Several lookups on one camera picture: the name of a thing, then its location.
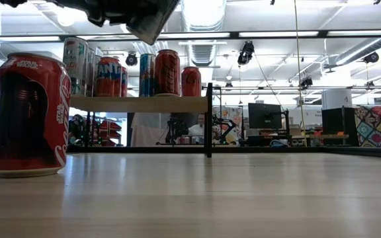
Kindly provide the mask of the wooden work table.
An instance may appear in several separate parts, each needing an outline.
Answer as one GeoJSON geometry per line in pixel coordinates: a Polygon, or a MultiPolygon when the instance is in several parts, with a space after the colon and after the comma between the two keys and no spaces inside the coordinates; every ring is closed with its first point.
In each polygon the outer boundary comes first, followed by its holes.
{"type": "Polygon", "coordinates": [[[342,140],[346,144],[347,134],[307,134],[301,136],[292,136],[290,142],[292,146],[319,147],[323,145],[325,139],[342,140]]]}

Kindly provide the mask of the silver ceiling duct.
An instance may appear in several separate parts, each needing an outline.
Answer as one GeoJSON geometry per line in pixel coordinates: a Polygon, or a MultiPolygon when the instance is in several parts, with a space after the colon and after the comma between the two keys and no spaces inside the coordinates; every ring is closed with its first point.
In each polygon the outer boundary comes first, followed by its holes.
{"type": "Polygon", "coordinates": [[[381,38],[367,39],[335,58],[336,65],[346,65],[374,53],[381,48],[381,38]]]}

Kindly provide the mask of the silver blue Red Bull can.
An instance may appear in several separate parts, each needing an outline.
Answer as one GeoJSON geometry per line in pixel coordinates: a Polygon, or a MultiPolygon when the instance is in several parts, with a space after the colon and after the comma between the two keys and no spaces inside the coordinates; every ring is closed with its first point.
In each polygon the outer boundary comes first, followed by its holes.
{"type": "Polygon", "coordinates": [[[155,82],[155,55],[142,54],[140,56],[139,96],[152,97],[155,82]]]}
{"type": "Polygon", "coordinates": [[[132,0],[131,17],[126,23],[130,33],[153,45],[180,0],[132,0]]]}

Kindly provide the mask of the white cloth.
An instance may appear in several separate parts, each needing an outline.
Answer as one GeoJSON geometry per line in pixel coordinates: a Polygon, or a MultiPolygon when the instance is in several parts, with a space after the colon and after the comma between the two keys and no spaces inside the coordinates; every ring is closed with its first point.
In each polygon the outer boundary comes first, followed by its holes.
{"type": "Polygon", "coordinates": [[[170,113],[142,113],[134,114],[132,125],[132,147],[154,147],[156,143],[165,139],[168,131],[167,121],[170,113]]]}

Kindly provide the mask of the black cabinet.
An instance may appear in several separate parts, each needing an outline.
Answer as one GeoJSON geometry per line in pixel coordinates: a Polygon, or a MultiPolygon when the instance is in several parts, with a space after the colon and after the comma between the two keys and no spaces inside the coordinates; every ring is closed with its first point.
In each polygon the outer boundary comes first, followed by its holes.
{"type": "Polygon", "coordinates": [[[331,135],[344,132],[349,137],[346,146],[358,147],[357,127],[355,124],[354,108],[335,108],[322,111],[323,134],[331,135]]]}

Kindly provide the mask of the ribbed round ceiling duct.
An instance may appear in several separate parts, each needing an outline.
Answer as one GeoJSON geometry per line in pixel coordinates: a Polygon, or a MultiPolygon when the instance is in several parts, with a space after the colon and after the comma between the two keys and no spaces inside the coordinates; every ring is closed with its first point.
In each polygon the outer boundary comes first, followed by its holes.
{"type": "MultiPolygon", "coordinates": [[[[181,0],[181,14],[185,32],[218,32],[222,30],[227,0],[181,0]]],[[[197,67],[209,66],[216,57],[218,46],[189,46],[190,60],[197,67]]]]}

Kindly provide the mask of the white Celsius can black lid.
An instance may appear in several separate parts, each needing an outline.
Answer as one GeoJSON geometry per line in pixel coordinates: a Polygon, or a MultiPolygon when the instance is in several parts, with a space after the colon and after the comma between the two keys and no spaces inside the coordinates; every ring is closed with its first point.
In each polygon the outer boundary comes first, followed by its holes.
{"type": "Polygon", "coordinates": [[[86,96],[93,96],[93,77],[94,77],[94,66],[95,66],[95,51],[88,47],[87,54],[87,78],[86,78],[86,96]]]}
{"type": "Polygon", "coordinates": [[[71,79],[71,94],[85,96],[88,44],[78,37],[67,37],[63,47],[63,62],[71,79]]]}

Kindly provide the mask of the wooden shelf black metal legs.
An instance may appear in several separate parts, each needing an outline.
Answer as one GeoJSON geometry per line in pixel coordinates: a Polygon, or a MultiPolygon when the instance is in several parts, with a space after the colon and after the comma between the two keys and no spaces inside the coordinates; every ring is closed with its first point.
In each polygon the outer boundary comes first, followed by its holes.
{"type": "Polygon", "coordinates": [[[91,125],[92,112],[126,113],[205,113],[204,147],[199,149],[171,148],[171,153],[204,153],[212,156],[212,93],[213,85],[208,84],[204,97],[72,97],[71,107],[87,113],[88,125],[91,125]]]}

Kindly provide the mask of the red Coca-Cola can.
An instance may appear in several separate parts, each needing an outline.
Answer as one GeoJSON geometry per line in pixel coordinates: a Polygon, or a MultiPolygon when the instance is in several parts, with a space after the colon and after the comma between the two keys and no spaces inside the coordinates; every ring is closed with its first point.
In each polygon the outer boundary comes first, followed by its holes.
{"type": "Polygon", "coordinates": [[[197,67],[185,67],[181,73],[181,90],[184,97],[200,97],[201,73],[197,67]]]}

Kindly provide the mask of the person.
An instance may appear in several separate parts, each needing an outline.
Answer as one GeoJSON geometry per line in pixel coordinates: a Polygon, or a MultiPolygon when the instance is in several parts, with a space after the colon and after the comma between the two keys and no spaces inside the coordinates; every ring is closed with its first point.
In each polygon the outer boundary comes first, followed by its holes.
{"type": "Polygon", "coordinates": [[[190,136],[203,136],[205,134],[204,123],[205,123],[204,114],[199,114],[197,124],[195,124],[189,128],[189,135],[190,136]]]}

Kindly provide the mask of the red storage bins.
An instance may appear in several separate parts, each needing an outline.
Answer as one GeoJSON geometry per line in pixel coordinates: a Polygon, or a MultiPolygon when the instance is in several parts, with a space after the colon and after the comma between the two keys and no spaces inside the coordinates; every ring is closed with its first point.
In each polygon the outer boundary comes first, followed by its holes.
{"type": "Polygon", "coordinates": [[[116,122],[103,120],[99,124],[99,141],[103,147],[115,147],[121,143],[122,127],[116,122]]]}

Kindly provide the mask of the colourful crochet blanket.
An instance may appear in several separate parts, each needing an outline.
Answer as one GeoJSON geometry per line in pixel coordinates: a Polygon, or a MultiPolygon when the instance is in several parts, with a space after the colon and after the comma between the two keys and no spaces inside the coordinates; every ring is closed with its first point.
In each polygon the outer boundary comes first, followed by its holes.
{"type": "Polygon", "coordinates": [[[360,147],[381,148],[381,106],[355,108],[355,125],[360,147]]]}

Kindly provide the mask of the red soda can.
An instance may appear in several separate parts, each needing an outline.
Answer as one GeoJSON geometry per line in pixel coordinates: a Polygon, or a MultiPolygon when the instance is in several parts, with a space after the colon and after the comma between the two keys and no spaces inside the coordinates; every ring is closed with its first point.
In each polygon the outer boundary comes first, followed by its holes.
{"type": "Polygon", "coordinates": [[[155,95],[180,95],[180,58],[174,50],[160,50],[155,58],[155,95]]]}
{"type": "Polygon", "coordinates": [[[9,54],[0,67],[0,177],[39,177],[65,167],[71,79],[54,58],[9,54]]]}

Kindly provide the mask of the white box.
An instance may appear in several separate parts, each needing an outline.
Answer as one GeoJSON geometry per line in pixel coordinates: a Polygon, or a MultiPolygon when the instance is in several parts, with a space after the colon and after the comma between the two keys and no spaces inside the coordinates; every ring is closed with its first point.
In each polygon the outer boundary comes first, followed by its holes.
{"type": "Polygon", "coordinates": [[[321,105],[323,110],[336,108],[351,108],[352,94],[350,89],[328,89],[321,94],[321,105]]]}

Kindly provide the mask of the black tripod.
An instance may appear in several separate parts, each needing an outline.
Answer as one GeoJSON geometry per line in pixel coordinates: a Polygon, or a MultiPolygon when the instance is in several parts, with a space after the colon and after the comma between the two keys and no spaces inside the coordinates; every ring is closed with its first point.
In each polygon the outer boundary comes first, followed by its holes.
{"type": "Polygon", "coordinates": [[[167,121],[167,128],[160,136],[156,145],[179,145],[184,144],[183,139],[188,136],[189,128],[178,117],[170,117],[167,121]]]}

